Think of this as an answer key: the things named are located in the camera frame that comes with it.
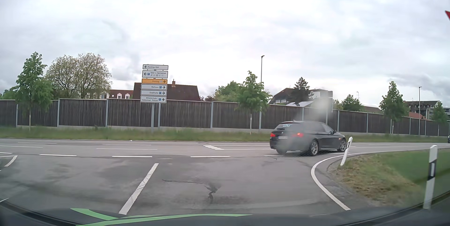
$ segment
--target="car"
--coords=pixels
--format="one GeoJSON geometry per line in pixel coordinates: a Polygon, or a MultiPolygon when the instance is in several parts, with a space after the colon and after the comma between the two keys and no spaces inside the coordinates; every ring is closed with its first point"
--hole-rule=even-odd
{"type": "Polygon", "coordinates": [[[270,148],[282,155],[287,151],[307,151],[316,156],[321,150],[344,152],[347,141],[343,134],[322,122],[285,121],[270,133],[270,148]]]}

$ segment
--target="windshield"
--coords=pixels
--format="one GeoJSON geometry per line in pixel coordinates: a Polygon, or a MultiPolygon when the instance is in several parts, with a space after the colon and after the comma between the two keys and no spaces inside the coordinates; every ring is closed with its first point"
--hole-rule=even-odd
{"type": "Polygon", "coordinates": [[[0,224],[450,215],[448,10],[0,0],[0,224]]]}

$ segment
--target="white direction sign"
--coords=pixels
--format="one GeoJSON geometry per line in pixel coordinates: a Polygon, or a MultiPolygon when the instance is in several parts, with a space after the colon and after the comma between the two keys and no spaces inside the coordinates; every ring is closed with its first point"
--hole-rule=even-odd
{"type": "Polygon", "coordinates": [[[167,78],[169,76],[169,72],[162,71],[142,71],[142,77],[144,78],[167,78]]]}
{"type": "Polygon", "coordinates": [[[167,85],[141,84],[141,90],[167,90],[167,85]]]}
{"type": "Polygon", "coordinates": [[[143,64],[143,70],[168,70],[169,65],[151,65],[151,64],[143,64]]]}
{"type": "Polygon", "coordinates": [[[141,102],[146,103],[165,103],[166,97],[163,96],[141,96],[141,102]]]}
{"type": "Polygon", "coordinates": [[[141,95],[167,96],[166,90],[141,90],[141,95]]]}

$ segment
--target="street lamp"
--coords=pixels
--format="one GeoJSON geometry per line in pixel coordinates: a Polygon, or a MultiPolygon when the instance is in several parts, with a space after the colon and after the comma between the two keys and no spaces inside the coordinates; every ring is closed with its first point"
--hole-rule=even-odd
{"type": "Polygon", "coordinates": [[[419,135],[420,135],[420,88],[421,86],[419,86],[419,135]]]}
{"type": "Polygon", "coordinates": [[[262,55],[261,56],[261,82],[262,82],[262,58],[263,58],[264,56],[262,55]]]}

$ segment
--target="direction sign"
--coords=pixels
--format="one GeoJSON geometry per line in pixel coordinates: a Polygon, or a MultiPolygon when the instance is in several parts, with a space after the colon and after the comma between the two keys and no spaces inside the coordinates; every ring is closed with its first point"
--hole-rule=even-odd
{"type": "Polygon", "coordinates": [[[141,90],[167,90],[167,85],[141,84],[141,90]]]}
{"type": "Polygon", "coordinates": [[[152,77],[152,78],[167,78],[169,72],[167,71],[142,71],[142,77],[152,77]]]}
{"type": "Polygon", "coordinates": [[[165,103],[166,97],[163,96],[141,96],[141,102],[146,103],[165,103]]]}
{"type": "Polygon", "coordinates": [[[141,90],[141,95],[157,95],[157,96],[166,96],[166,90],[141,90]]]}
{"type": "Polygon", "coordinates": [[[143,78],[142,83],[143,84],[167,85],[167,79],[143,78]]]}
{"type": "Polygon", "coordinates": [[[143,64],[143,70],[168,70],[169,65],[151,65],[151,64],[143,64]]]}

